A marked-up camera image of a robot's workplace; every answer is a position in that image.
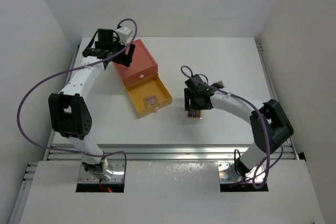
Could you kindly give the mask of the orange drawer box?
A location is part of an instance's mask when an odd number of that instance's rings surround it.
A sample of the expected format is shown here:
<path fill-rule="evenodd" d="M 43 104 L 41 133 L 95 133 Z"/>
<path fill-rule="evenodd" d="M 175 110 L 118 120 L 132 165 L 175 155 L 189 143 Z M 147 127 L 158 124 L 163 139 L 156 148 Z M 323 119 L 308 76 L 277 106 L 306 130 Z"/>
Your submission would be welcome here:
<path fill-rule="evenodd" d="M 129 67 L 113 63 L 124 86 L 128 87 L 158 73 L 158 64 L 141 39 L 133 42 L 135 50 Z"/>

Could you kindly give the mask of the yellow drawer box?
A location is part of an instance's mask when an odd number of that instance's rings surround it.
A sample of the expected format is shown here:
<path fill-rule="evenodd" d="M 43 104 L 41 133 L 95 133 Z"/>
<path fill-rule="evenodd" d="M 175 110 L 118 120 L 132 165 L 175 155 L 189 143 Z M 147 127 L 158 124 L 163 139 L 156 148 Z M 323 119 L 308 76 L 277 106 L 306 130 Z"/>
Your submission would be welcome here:
<path fill-rule="evenodd" d="M 158 74 L 126 87 L 139 118 L 143 118 L 172 103 L 172 96 Z"/>

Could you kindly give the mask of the metal base plate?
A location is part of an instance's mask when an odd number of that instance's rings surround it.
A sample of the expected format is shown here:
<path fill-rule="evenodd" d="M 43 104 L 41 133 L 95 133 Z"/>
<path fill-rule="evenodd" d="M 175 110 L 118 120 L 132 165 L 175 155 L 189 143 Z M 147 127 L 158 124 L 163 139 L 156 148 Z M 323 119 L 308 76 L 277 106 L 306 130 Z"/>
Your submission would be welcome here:
<path fill-rule="evenodd" d="M 124 179 L 124 164 L 108 161 L 104 168 L 104 175 L 93 175 L 81 166 L 78 174 L 79 184 L 122 184 Z"/>
<path fill-rule="evenodd" d="M 246 173 L 245 178 L 236 175 L 235 170 L 233 168 L 234 162 L 218 162 L 217 168 L 219 173 L 219 181 L 221 184 L 235 184 L 235 183 L 249 183 L 253 182 L 253 178 L 255 175 L 255 183 L 261 183 L 265 177 L 265 169 L 264 166 L 261 165 L 258 169 L 254 167 L 251 171 Z"/>

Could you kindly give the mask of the round-pan brown eyeshadow palette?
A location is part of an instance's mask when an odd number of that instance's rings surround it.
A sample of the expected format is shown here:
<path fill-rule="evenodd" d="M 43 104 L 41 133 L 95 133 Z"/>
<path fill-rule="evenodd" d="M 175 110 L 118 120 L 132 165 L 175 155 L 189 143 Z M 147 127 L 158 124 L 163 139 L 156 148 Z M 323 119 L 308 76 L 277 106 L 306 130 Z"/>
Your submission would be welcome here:
<path fill-rule="evenodd" d="M 154 106 L 155 104 L 159 103 L 159 99 L 157 95 L 150 95 L 143 99 L 145 107 L 149 108 L 151 106 Z"/>

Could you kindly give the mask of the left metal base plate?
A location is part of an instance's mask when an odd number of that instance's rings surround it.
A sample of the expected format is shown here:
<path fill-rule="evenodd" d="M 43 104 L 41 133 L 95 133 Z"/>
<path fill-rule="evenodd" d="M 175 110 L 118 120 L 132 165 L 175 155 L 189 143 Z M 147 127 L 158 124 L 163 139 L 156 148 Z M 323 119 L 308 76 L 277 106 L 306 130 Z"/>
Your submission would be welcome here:
<path fill-rule="evenodd" d="M 81 166 L 78 174 L 79 184 L 122 184 L 124 179 L 124 164 L 108 161 L 104 168 L 104 175 L 93 175 Z"/>

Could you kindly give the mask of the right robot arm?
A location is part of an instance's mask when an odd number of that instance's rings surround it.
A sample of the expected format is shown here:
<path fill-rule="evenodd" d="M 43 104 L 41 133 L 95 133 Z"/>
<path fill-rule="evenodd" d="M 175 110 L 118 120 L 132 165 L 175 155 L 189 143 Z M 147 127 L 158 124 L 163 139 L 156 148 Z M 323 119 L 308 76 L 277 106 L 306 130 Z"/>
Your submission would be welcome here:
<path fill-rule="evenodd" d="M 274 99 L 255 106 L 252 102 L 224 90 L 219 83 L 207 85 L 196 74 L 185 81 L 185 110 L 222 110 L 247 122 L 252 130 L 253 143 L 227 169 L 228 178 L 239 181 L 254 167 L 269 161 L 294 129 L 280 103 Z"/>

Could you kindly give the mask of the aluminium rail frame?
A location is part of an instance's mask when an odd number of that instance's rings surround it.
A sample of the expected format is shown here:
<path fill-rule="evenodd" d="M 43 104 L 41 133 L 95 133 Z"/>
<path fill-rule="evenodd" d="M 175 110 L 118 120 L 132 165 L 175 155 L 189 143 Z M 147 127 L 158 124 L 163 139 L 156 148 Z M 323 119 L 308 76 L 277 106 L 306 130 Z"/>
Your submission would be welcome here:
<path fill-rule="evenodd" d="M 113 66 L 95 82 L 88 108 L 92 135 L 107 152 L 128 158 L 123 193 L 78 193 L 79 157 L 52 152 L 39 162 L 21 223 L 296 223 L 287 189 L 269 176 L 267 192 L 223 193 L 217 162 L 244 151 L 250 127 L 219 110 L 199 120 L 184 111 L 187 65 L 210 82 L 253 103 L 270 97 L 253 38 L 144 37 L 159 77 L 172 95 L 167 107 L 139 118 Z"/>

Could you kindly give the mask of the long brown eyeshadow palette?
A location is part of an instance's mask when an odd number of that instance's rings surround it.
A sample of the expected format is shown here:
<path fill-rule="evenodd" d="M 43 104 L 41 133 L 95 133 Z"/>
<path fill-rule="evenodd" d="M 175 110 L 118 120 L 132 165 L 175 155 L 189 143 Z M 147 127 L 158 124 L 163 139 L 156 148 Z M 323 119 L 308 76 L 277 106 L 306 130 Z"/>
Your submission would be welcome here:
<path fill-rule="evenodd" d="M 217 82 L 214 82 L 212 84 L 213 87 L 217 88 L 217 89 L 225 89 L 225 85 L 222 81 L 217 81 Z"/>

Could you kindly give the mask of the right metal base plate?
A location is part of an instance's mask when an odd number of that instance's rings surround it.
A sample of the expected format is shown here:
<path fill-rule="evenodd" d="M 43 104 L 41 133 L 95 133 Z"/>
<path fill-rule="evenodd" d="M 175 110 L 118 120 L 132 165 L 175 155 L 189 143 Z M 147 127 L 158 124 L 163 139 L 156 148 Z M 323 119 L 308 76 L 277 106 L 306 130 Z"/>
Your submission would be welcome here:
<path fill-rule="evenodd" d="M 254 167 L 251 171 L 246 173 L 245 178 L 236 175 L 235 170 L 233 168 L 234 162 L 218 162 L 217 168 L 219 173 L 219 181 L 221 184 L 235 184 L 235 183 L 249 183 L 253 182 L 253 178 L 255 175 L 255 183 L 261 183 L 265 177 L 265 169 L 264 166 L 261 165 L 258 169 Z"/>

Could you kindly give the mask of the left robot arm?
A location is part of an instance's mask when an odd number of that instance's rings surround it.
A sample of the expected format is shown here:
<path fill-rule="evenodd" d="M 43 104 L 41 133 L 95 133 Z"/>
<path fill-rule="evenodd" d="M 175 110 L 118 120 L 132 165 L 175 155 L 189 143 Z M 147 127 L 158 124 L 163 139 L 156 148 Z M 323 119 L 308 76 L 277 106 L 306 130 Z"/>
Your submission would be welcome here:
<path fill-rule="evenodd" d="M 135 45 L 127 46 L 132 30 L 118 26 L 116 30 L 98 29 L 82 52 L 81 69 L 77 70 L 68 84 L 59 93 L 48 98 L 52 129 L 67 138 L 81 154 L 82 166 L 92 177 L 107 182 L 112 173 L 103 150 L 89 135 L 92 117 L 86 98 L 95 80 L 105 71 L 114 53 L 112 62 L 129 67 Z"/>

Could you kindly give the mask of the colourful eyeshadow palette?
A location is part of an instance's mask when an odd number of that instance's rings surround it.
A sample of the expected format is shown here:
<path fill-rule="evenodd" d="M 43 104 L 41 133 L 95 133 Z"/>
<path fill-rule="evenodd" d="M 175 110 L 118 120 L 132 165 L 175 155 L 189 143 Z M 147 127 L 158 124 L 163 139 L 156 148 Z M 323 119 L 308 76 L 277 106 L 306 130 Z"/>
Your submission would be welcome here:
<path fill-rule="evenodd" d="M 202 118 L 202 111 L 201 110 L 193 110 L 190 109 L 187 112 L 187 116 L 189 118 L 196 118 L 196 119 L 201 119 Z"/>

